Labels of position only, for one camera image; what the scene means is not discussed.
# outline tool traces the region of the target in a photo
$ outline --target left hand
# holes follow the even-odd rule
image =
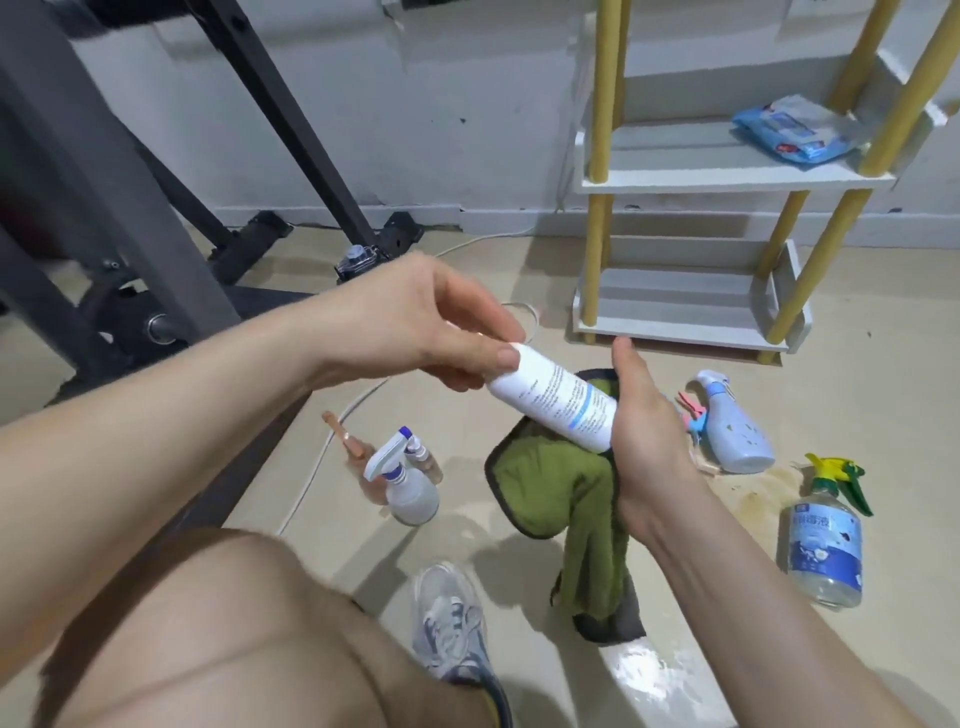
[[[479,282],[428,255],[407,253],[289,308],[320,349],[314,388],[423,369],[466,392],[519,366],[505,342],[522,342],[523,327]]]

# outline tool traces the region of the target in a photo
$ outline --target grey sneaker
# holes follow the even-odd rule
[[[483,639],[483,611],[466,574],[441,562],[414,581],[414,652],[434,677],[487,691],[501,728],[512,728],[503,686]]]

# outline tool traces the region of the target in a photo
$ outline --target blue package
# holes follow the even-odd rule
[[[866,141],[861,124],[800,94],[741,111],[733,123],[759,146],[798,164],[822,164]]]

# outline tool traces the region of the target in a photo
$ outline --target green microfiber cloth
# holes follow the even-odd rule
[[[612,370],[580,374],[614,398]],[[636,595],[627,573],[630,537],[616,515],[616,470],[610,453],[595,454],[523,418],[494,449],[487,479],[520,533],[549,539],[565,528],[564,568],[555,596],[594,642],[641,637]],[[592,623],[585,633],[584,620]],[[595,634],[606,635],[594,639]]]

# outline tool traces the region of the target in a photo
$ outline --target fingernail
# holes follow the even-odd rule
[[[520,366],[520,352],[513,347],[504,347],[496,353],[496,365],[504,372],[515,372]]]

